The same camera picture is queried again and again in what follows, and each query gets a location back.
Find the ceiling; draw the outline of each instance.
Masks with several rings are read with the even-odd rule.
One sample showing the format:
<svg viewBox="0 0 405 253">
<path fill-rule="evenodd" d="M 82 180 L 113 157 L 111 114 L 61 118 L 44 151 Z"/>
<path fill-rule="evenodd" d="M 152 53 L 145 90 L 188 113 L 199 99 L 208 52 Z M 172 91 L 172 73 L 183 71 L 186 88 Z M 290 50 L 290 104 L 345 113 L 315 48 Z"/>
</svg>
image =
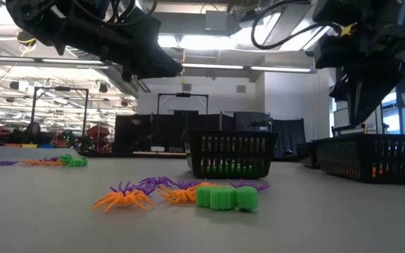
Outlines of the ceiling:
<svg viewBox="0 0 405 253">
<path fill-rule="evenodd" d="M 147 1 L 137 1 L 137 6 L 150 6 Z M 258 51 L 250 43 L 250 30 L 241 30 L 238 22 L 229 23 L 235 29 L 228 29 L 228 34 L 210 34 L 205 30 L 206 11 L 225 13 L 228 20 L 237 20 L 246 11 L 263 8 L 269 1 L 258 0 L 161 0 L 154 16 L 162 22 L 161 39 L 168 39 L 172 45 L 164 45 L 163 49 L 176 60 L 185 59 L 186 63 L 209 63 L 223 65 L 260 65 L 311 67 L 312 59 L 304 52 L 298 51 L 306 46 L 317 32 L 308 32 L 305 38 L 295 39 L 284 44 L 283 48 L 272 51 Z M 289 6 L 279 10 L 264 20 L 258 28 L 259 39 L 265 43 L 274 43 L 311 24 L 308 19 L 309 6 Z M 31 51 L 21 46 L 15 39 L 20 31 L 11 20 L 4 6 L 0 6 L 0 56 L 27 58 L 61 58 L 81 59 L 90 57 L 75 48 L 67 47 L 63 56 L 59 56 L 54 47 L 41 43 Z M 115 115 L 132 114 L 136 111 L 136 95 L 138 92 L 149 92 L 143 82 L 134 80 L 126 83 L 115 70 L 97 68 L 80 68 L 77 66 L 57 67 L 56 65 L 25 66 L 0 63 L 0 123 L 12 122 L 27 124 L 32 109 L 32 94 L 35 86 L 69 86 L 89 90 L 89 120 L 105 122 L 113 125 Z M 186 76 L 194 77 L 244 77 L 255 82 L 260 72 L 239 70 L 185 69 Z M 11 82 L 20 82 L 23 89 L 13 90 Z M 107 93 L 100 93 L 100 84 L 108 84 Z M 48 91 L 37 101 L 35 120 L 43 122 L 43 127 L 79 128 L 84 115 L 84 101 L 79 99 L 83 93 L 63 93 Z M 57 100 L 68 98 L 66 105 L 59 105 Z M 121 106 L 122 98 L 129 102 L 127 107 Z"/>
</svg>

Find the table surface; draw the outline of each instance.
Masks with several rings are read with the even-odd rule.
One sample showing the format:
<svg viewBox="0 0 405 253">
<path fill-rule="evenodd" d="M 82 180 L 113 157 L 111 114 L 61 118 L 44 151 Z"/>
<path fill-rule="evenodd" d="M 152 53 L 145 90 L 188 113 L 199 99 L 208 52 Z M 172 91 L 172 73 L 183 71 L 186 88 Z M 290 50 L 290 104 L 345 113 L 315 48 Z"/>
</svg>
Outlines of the table surface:
<svg viewBox="0 0 405 253">
<path fill-rule="evenodd" d="M 0 147 L 0 160 L 66 149 Z M 0 167 L 0 252 L 405 252 L 405 186 L 368 185 L 273 163 L 254 213 L 169 205 L 91 206 L 120 181 L 192 179 L 185 160 L 90 159 L 88 167 Z"/>
</svg>

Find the gray table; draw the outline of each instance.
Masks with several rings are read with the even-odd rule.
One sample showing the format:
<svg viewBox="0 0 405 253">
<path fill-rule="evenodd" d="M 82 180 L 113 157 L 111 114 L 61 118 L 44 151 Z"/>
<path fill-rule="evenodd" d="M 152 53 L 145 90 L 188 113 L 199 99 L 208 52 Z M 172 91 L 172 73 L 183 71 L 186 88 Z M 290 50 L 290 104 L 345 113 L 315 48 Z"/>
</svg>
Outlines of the gray table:
<svg viewBox="0 0 405 253">
<path fill-rule="evenodd" d="M 66 153 L 0 147 L 0 159 Z M 190 179 L 185 160 L 92 159 L 86 168 L 0 167 L 0 252 L 405 252 L 405 186 L 273 163 L 255 213 L 91 206 L 119 181 Z"/>
</svg>

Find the metal frame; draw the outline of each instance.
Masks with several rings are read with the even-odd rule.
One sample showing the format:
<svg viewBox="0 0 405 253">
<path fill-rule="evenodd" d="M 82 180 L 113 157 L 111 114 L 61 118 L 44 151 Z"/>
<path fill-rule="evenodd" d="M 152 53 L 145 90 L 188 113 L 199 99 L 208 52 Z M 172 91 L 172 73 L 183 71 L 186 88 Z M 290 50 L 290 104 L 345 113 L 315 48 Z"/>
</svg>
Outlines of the metal frame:
<svg viewBox="0 0 405 253">
<path fill-rule="evenodd" d="M 205 114 L 209 114 L 209 95 L 204 95 L 204 94 L 191 94 L 191 93 L 159 93 L 157 95 L 157 115 L 159 115 L 159 109 L 160 109 L 160 97 L 161 96 L 175 96 L 177 98 L 190 98 L 192 96 L 202 96 L 205 97 L 206 99 L 206 104 L 205 104 Z"/>
<path fill-rule="evenodd" d="M 31 124 L 34 123 L 34 116 L 35 116 L 35 104 L 37 103 L 37 91 L 38 90 L 54 90 L 54 91 L 84 91 L 85 92 L 85 106 L 84 106 L 84 123 L 82 126 L 82 138 L 85 137 L 85 124 L 87 121 L 87 107 L 89 105 L 89 90 L 88 89 L 78 89 L 78 88 L 70 88 L 70 87 L 34 87 L 34 98 L 32 99 L 32 114 L 31 114 Z"/>
</svg>

